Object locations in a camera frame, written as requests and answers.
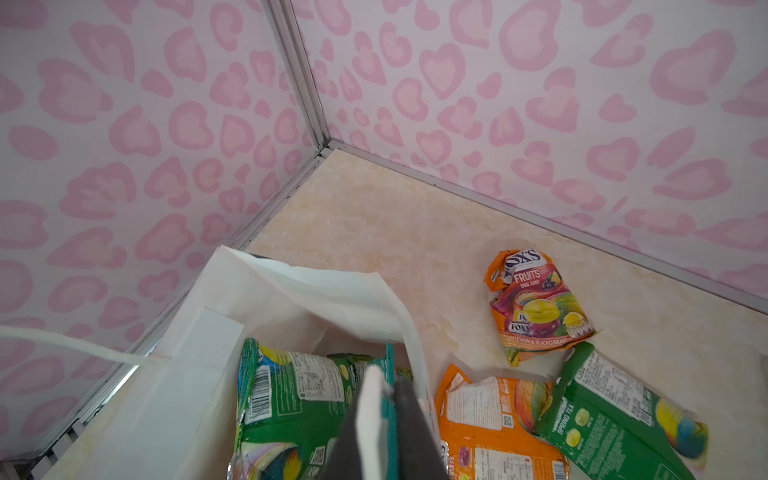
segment white paper bag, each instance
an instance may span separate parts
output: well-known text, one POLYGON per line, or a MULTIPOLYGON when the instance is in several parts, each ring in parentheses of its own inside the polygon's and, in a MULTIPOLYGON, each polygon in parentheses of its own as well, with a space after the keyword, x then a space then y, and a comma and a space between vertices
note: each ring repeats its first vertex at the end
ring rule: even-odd
MULTIPOLYGON (((112 479, 160 478, 157 470, 161 469, 175 472, 175 475, 163 475, 163 478, 225 478, 234 448, 237 367, 243 340, 251 336, 272 348, 311 353, 329 326, 367 342, 405 344, 415 394, 422 406, 429 409, 427 423, 437 439, 433 395, 429 391, 419 334, 405 306, 378 273, 288 266, 219 247, 153 353, 172 359, 171 367, 139 368, 139 376, 128 398, 78 477, 104 478, 109 473, 112 479), (222 329, 233 331, 226 324, 227 319, 242 324, 243 328, 240 338, 233 342, 235 347, 228 352, 225 367, 220 369, 221 377, 215 388, 201 386, 197 396, 194 392, 184 393, 184 397, 209 399, 199 418, 188 418, 188 413, 182 413, 184 409, 172 408, 173 403, 158 397, 163 395, 161 386, 168 382, 164 376, 170 371, 179 371, 175 359, 188 354, 187 343, 199 341, 200 335, 206 334, 205 329, 216 328, 216 320, 207 319, 211 315, 204 315, 206 310, 226 317, 219 320, 222 329), (158 405, 162 408, 168 405, 165 412, 167 424, 183 420, 195 426, 194 436, 176 438, 162 448, 157 445, 137 447, 142 438, 151 435, 152 429, 158 438, 173 438, 162 422, 157 422, 158 405), (131 461, 136 466, 122 472, 122 468, 115 467, 125 463, 125 458, 120 455, 127 451, 132 452, 131 461), (161 467, 139 472, 141 465, 161 467)), ((190 375, 184 369, 200 372, 205 369, 200 365, 181 368, 184 375, 190 375)), ((177 400, 184 403, 184 398, 177 400)))

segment beige marble surface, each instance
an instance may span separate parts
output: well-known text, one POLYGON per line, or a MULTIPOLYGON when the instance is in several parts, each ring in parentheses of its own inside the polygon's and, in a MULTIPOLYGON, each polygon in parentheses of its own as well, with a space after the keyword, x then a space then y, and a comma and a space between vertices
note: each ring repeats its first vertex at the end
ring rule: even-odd
POLYGON ((482 277, 500 250, 527 245, 554 259, 603 354, 710 425, 708 478, 768 475, 768 316, 342 151, 248 251, 379 272, 413 316, 436 386, 451 361, 520 375, 506 366, 482 277))

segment fox's candy bag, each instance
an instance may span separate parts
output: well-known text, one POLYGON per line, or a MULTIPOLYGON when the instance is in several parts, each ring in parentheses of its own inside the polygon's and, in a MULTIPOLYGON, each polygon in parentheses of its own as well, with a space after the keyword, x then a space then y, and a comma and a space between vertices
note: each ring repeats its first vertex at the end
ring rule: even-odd
POLYGON ((501 252, 485 284, 494 293, 491 309, 511 366, 594 333, 552 259, 534 248, 501 252))
POLYGON ((451 480, 567 480, 568 461, 534 437, 549 383, 488 377, 450 365, 435 397, 442 461, 451 480))

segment pink leopard print wall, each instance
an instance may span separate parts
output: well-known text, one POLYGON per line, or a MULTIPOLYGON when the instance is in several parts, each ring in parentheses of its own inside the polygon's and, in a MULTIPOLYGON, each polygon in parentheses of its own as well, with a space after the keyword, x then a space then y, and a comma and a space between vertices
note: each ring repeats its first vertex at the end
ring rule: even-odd
MULTIPOLYGON (((0 2, 0 323, 129 349, 313 151, 257 0, 0 2)), ((0 458, 112 367, 0 340, 0 458)))
POLYGON ((764 0, 293 10, 334 138, 768 298, 764 0))

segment metal frame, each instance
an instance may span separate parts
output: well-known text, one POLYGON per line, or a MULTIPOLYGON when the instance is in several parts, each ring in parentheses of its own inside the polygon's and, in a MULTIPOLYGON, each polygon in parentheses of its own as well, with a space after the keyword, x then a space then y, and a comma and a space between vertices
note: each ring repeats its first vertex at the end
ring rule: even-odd
POLYGON ((304 43, 301 41, 299 24, 293 14, 291 2, 284 0, 263 0, 267 18, 273 27, 275 39, 280 45, 288 78, 293 84, 299 98, 307 124, 310 126, 315 145, 324 147, 331 137, 328 134, 328 124, 323 115, 323 106, 312 78, 310 60, 306 56, 304 43))
POLYGON ((459 195, 460 197, 464 197, 479 204, 485 205, 486 207, 490 207, 494 210, 503 212, 510 217, 523 220, 527 223, 532 223, 537 227, 541 227, 545 230, 549 230, 551 232, 562 235, 563 237, 570 238, 571 240, 575 240, 579 243, 583 243, 584 245, 588 245, 605 253, 609 253, 614 257, 619 257, 623 260, 626 260, 627 262, 642 266, 643 268, 647 268, 656 273, 668 276, 682 283, 695 286, 698 289, 707 291, 713 295, 723 297, 726 300, 739 303, 740 305, 744 305, 745 307, 751 308, 752 310, 757 310, 758 312, 768 314, 768 300, 752 295, 751 293, 737 290, 728 285, 723 285, 722 283, 718 283, 714 280, 710 280, 703 276, 696 275, 695 273, 691 273, 687 270, 683 270, 678 266, 670 265, 669 263, 656 260, 655 258, 649 257, 648 255, 635 252, 634 250, 629 250, 628 248, 617 245, 616 243, 603 240, 600 237, 595 237, 589 233, 576 230, 575 228, 569 227, 568 225, 563 225, 562 223, 557 223, 553 220, 549 220, 548 218, 533 214, 529 211, 513 207, 512 205, 507 205, 500 200, 486 197, 485 195, 481 195, 473 190, 469 190, 467 188, 460 187, 459 185, 454 185, 450 182, 447 182, 442 178, 433 177, 432 175, 425 174, 424 172, 414 170, 401 164, 397 164, 391 160, 381 158, 378 155, 368 153, 366 151, 360 150, 359 148, 344 144, 338 140, 331 140, 328 143, 328 148, 338 148, 339 150, 345 151, 352 155, 356 155, 357 157, 364 158, 368 161, 372 161, 374 164, 381 165, 382 167, 386 167, 403 175, 415 178, 416 180, 430 184, 441 190, 451 192, 452 194, 459 195))

